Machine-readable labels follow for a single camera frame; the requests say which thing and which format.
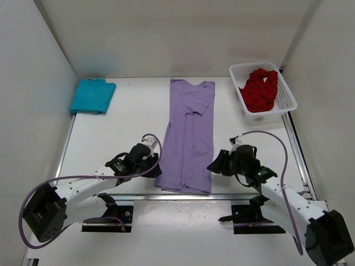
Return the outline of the teal t shirt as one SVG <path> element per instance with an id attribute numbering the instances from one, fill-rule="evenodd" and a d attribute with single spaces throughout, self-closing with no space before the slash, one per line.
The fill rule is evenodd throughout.
<path id="1" fill-rule="evenodd" d="M 81 79 L 69 112 L 106 114 L 115 89 L 115 83 L 107 83 L 104 79 Z"/>

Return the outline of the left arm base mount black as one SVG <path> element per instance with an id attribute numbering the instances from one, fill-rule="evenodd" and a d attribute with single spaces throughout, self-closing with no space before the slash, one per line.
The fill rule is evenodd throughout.
<path id="1" fill-rule="evenodd" d="M 99 218 L 90 218 L 83 222 L 82 232 L 130 233 L 133 222 L 133 205 L 118 205 L 116 200 L 106 194 L 98 195 L 105 202 L 106 211 Z"/>

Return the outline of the red t shirt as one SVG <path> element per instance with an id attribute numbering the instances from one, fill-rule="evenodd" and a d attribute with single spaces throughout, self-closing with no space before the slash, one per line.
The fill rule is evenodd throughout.
<path id="1" fill-rule="evenodd" d="M 271 111 L 278 88 L 278 72 L 257 69 L 253 71 L 244 88 L 239 88 L 246 108 L 251 113 Z"/>

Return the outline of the white plastic basket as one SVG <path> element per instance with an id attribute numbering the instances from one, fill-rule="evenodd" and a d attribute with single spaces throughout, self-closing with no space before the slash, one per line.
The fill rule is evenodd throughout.
<path id="1" fill-rule="evenodd" d="M 275 99 L 274 107 L 271 111 L 267 112 L 257 112 L 251 113 L 247 110 L 244 100 L 241 96 L 239 88 L 244 88 L 247 80 L 249 79 L 250 74 L 257 69 L 264 69 L 267 71 L 277 71 L 278 72 L 278 83 L 277 83 L 277 96 Z M 248 119 L 258 119 L 260 117 L 274 117 L 280 116 L 288 111 L 294 111 L 297 109 L 297 103 L 292 95 L 288 85 L 286 84 L 283 76 L 278 70 L 277 66 L 269 61 L 261 61 L 261 62 L 251 62 L 251 63 L 240 63 L 234 64 L 229 67 L 230 75 L 232 77 L 232 81 L 236 88 L 239 100 L 241 101 L 241 105 L 244 111 L 245 116 Z"/>

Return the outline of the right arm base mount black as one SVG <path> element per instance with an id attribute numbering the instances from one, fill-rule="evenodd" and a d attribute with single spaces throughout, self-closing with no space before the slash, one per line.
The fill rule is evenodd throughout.
<path id="1" fill-rule="evenodd" d="M 234 204 L 232 214 L 220 217 L 220 223 L 232 222 L 234 234 L 284 234 L 286 231 L 264 218 L 261 207 L 268 199 L 258 195 L 249 200 L 249 204 Z"/>

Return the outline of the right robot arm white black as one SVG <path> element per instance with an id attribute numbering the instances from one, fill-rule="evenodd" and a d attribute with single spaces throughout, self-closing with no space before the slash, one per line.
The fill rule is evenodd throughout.
<path id="1" fill-rule="evenodd" d="M 327 211 L 287 187 L 278 175 L 261 165 L 257 149 L 250 145 L 221 150 L 207 169 L 224 176 L 244 176 L 247 186 L 259 194 L 249 201 L 247 210 L 222 217 L 221 222 L 242 223 L 244 216 L 254 221 L 269 220 L 300 240 L 316 265 L 334 265 L 354 252 L 354 244 L 343 216 Z"/>

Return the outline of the lavender t shirt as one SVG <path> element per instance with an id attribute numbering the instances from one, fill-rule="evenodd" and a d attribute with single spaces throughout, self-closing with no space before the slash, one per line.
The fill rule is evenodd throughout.
<path id="1" fill-rule="evenodd" d="M 169 122 L 154 185 L 163 191 L 210 193 L 214 157 L 215 83 L 170 80 Z"/>

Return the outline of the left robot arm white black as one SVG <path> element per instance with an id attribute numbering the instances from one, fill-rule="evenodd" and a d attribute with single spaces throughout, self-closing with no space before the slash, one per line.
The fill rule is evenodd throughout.
<path id="1" fill-rule="evenodd" d="M 112 221 L 116 201 L 106 190 L 116 188 L 136 177 L 157 178 L 161 175 L 161 143 L 144 136 L 130 152 L 123 152 L 92 175 L 67 176 L 43 182 L 21 206 L 19 223 L 26 222 L 42 246 L 56 239 L 66 228 L 86 220 Z"/>

